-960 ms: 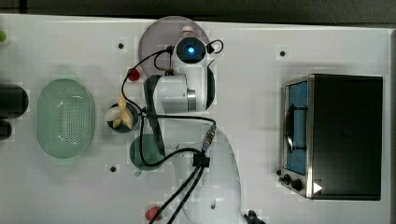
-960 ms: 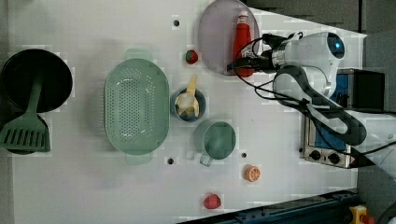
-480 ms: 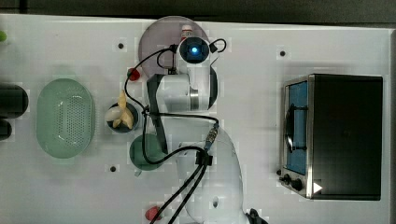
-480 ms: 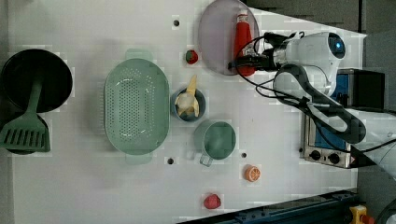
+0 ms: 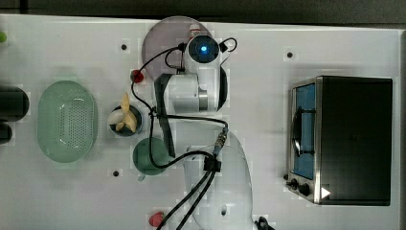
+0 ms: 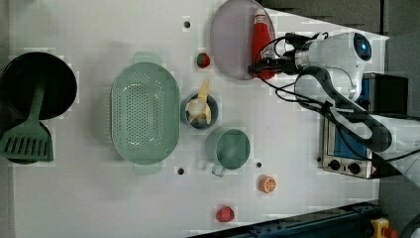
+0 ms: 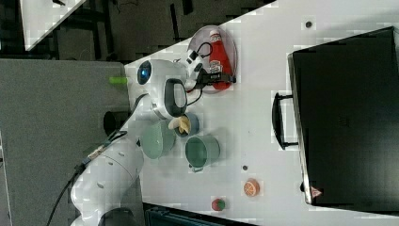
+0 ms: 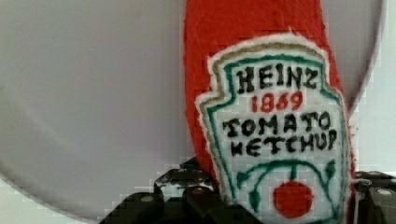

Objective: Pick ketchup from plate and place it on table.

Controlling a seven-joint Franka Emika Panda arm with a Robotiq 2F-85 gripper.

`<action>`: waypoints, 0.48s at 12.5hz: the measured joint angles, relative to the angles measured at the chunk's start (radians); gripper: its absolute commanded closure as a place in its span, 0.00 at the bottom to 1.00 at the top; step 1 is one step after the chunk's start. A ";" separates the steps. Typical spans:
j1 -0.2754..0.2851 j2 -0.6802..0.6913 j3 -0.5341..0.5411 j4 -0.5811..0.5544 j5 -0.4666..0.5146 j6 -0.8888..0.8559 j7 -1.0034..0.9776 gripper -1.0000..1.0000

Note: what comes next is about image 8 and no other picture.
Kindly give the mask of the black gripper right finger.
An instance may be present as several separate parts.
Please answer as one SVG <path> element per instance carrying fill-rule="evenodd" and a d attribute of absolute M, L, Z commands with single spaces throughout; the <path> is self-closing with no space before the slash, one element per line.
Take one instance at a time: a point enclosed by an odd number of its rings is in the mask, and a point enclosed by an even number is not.
<path fill-rule="evenodd" d="M 396 224 L 395 177 L 378 171 L 356 173 L 353 224 Z"/>

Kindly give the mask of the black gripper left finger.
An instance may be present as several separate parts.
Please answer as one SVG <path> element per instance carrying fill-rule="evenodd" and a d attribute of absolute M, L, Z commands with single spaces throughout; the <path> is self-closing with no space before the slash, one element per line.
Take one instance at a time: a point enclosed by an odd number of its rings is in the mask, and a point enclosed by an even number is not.
<path fill-rule="evenodd" d="M 154 192 L 163 196 L 168 202 L 171 199 L 181 198 L 187 188 L 208 188 L 219 192 L 216 181 L 192 158 L 180 164 L 178 169 L 171 169 L 154 182 Z"/>

